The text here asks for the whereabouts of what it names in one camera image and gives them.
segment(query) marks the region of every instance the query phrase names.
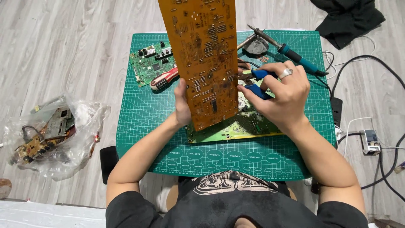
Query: person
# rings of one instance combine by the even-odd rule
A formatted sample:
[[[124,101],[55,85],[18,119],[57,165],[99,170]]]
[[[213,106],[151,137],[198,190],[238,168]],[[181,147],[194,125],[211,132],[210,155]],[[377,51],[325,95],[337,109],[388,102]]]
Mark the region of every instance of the person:
[[[260,69],[277,75],[292,69],[292,74],[281,82],[270,75],[263,79],[260,88],[269,88],[274,99],[262,100],[240,85],[238,90],[298,147],[305,165],[321,186],[317,215],[291,199],[284,183],[229,170],[179,183],[176,205],[161,217],[139,193],[139,181],[175,132],[191,121],[185,80],[180,79],[174,91],[176,111],[139,140],[108,178],[107,227],[368,227],[354,170],[304,115],[310,90],[304,68],[287,61],[269,63]]]

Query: green cutting mat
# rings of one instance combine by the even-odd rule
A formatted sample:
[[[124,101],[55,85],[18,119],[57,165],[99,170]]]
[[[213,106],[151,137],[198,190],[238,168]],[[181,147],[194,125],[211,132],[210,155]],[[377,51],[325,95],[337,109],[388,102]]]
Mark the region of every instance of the green cutting mat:
[[[280,30],[265,32],[278,42],[288,44],[319,69],[324,69],[318,32]],[[250,34],[251,32],[239,32],[238,43]],[[168,41],[167,35],[134,34],[130,52],[160,41]],[[272,46],[267,56],[269,62],[287,60]],[[249,59],[242,54],[239,57]],[[259,65],[264,64],[257,59],[249,60]],[[311,82],[311,91],[305,106],[305,115],[315,129],[334,145],[336,138],[328,90],[314,76],[308,75],[308,78]],[[177,83],[173,83],[161,93],[152,93],[149,86],[139,88],[132,67],[128,64],[116,137],[119,157],[122,157],[134,143],[159,126],[174,111],[173,91]],[[189,144],[185,129],[180,129],[168,142],[149,171],[181,176],[202,176],[229,169],[272,181],[299,180],[309,176],[309,171],[297,147],[287,136]]]

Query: black t-shirt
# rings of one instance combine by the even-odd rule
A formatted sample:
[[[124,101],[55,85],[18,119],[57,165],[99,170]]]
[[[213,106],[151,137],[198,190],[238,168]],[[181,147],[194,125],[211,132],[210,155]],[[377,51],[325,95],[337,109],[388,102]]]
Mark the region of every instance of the black t-shirt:
[[[135,191],[115,197],[106,210],[108,228],[233,228],[244,217],[269,228],[367,228],[366,217],[342,202],[326,202],[314,215],[289,197],[282,183],[225,171],[179,184],[177,204],[162,218],[153,204]]]

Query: black cloth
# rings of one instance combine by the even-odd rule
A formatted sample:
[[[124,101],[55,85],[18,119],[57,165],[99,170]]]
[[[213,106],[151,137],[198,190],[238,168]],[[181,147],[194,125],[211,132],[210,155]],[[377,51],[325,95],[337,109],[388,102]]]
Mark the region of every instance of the black cloth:
[[[348,204],[326,202],[314,215],[285,191],[283,183],[224,171],[180,183],[178,202],[163,218],[140,193],[124,192],[107,207],[106,223],[107,228],[233,228],[244,217],[258,228],[368,227],[366,217]]]
[[[375,8],[374,0],[311,0],[311,2],[328,12],[316,30],[339,50],[385,21],[382,13]]]

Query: wooden floor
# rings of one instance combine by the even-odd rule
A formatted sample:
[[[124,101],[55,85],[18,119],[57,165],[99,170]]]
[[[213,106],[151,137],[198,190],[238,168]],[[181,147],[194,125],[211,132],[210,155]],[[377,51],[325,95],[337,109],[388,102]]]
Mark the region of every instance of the wooden floor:
[[[405,79],[405,1],[377,1],[386,22],[368,34],[377,43],[375,56],[384,60]],[[304,28],[314,30],[326,13],[309,0],[237,0],[237,29],[246,24],[259,28]],[[72,178],[55,181],[38,172],[20,170],[0,162],[0,177],[12,181],[9,198],[41,203],[67,203],[105,207],[106,186],[100,171],[100,148],[115,144],[124,90],[128,51],[133,33],[165,31],[156,0],[2,0],[0,3],[0,142],[4,120],[27,114],[34,105],[62,92],[77,99],[108,103],[112,111],[102,140],[87,165]],[[370,54],[371,41],[356,39],[337,51],[322,39],[324,50],[332,51],[335,63]],[[329,80],[333,85],[335,78]],[[342,128],[350,120],[373,117],[378,136],[395,145],[405,132],[405,91],[398,81],[373,60],[351,63],[341,75],[335,96],[344,102]],[[351,131],[370,129],[369,120],[351,124]],[[350,137],[346,157],[354,166],[361,185],[373,182],[377,157],[362,155],[359,140]],[[384,151],[388,170],[394,150]],[[405,151],[399,162],[405,161]],[[388,180],[405,195],[405,172]],[[142,181],[143,195],[161,211],[165,196],[176,177],[148,173]],[[302,182],[290,183],[299,201],[315,209],[316,199]],[[367,212],[390,215],[405,224],[405,203],[384,183],[363,191]]]

